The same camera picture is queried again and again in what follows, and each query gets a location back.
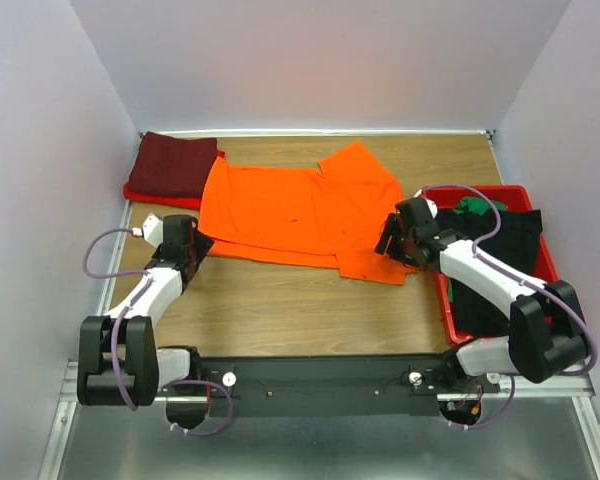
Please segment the orange t-shirt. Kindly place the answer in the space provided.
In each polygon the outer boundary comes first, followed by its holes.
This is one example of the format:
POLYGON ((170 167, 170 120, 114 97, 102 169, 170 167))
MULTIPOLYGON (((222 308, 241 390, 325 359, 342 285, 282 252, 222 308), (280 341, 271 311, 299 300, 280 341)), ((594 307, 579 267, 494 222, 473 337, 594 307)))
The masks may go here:
POLYGON ((336 269, 344 278, 400 286, 413 268, 375 253, 402 199, 396 178, 355 142, 315 168, 230 164, 207 179, 199 228, 216 257, 336 269))

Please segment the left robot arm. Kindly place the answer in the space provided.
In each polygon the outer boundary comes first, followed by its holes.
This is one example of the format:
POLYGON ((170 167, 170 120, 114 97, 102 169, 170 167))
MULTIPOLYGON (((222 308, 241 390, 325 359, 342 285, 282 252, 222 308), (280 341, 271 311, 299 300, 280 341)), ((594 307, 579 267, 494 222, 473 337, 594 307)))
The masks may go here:
POLYGON ((203 383, 197 349, 159 348, 154 329, 186 291, 213 240, 186 214, 150 214, 140 227, 121 231, 155 251, 144 268, 128 272, 140 279, 117 306, 82 322, 76 393, 82 405, 135 410, 151 405, 165 387, 189 395, 203 383))

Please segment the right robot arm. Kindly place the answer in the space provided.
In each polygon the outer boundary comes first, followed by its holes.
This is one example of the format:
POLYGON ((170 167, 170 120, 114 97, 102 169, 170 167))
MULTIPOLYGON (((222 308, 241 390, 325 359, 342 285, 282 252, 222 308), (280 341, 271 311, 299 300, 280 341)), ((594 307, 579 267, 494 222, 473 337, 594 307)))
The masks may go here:
POLYGON ((416 196, 395 206, 375 247, 406 266, 432 269, 456 280, 507 319, 503 336, 477 338, 448 350, 440 379, 460 392, 476 377, 517 375, 539 384, 555 375, 584 375, 598 350, 584 321, 575 289, 527 275, 480 248, 477 240, 437 222, 437 207, 416 196))

